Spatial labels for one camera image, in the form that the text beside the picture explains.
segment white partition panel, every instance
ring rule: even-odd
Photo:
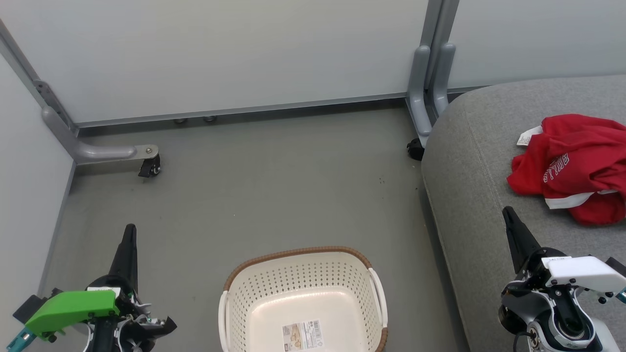
[[[1,55],[0,106],[0,340],[6,345],[24,327],[13,312],[38,293],[73,161]]]
[[[3,0],[78,123],[406,91],[428,0]]]
[[[461,0],[449,88],[626,73],[624,0]]]

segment gray sofa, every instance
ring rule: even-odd
[[[422,162],[424,183],[472,351],[511,351],[513,335],[498,322],[500,292],[515,276],[501,210],[512,206],[542,246],[571,256],[613,256],[626,263],[626,220],[578,225],[542,197],[521,197],[506,183],[523,153],[520,133],[546,116],[579,113],[626,125],[626,76],[560,78],[490,86],[461,95],[433,128]],[[626,306],[580,297],[626,351]]]

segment red shirt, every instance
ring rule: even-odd
[[[518,194],[543,194],[585,225],[626,217],[626,127],[577,114],[547,117],[543,133],[513,158],[507,178]]]

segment laundry basket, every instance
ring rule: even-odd
[[[387,341],[381,281],[348,247],[296,249],[239,265],[218,315],[224,352],[381,352]]]

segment white basket handle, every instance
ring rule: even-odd
[[[228,352],[228,336],[226,335],[226,303],[228,291],[222,293],[220,297],[220,307],[217,310],[217,327],[220,330],[220,343],[222,344],[222,351]]]
[[[369,273],[371,275],[372,280],[374,281],[374,286],[376,288],[376,295],[378,301],[376,302],[379,306],[381,313],[381,324],[383,328],[387,327],[387,300],[385,299],[385,292],[382,290],[381,280],[378,278],[378,274],[374,271],[373,268],[369,268]]]

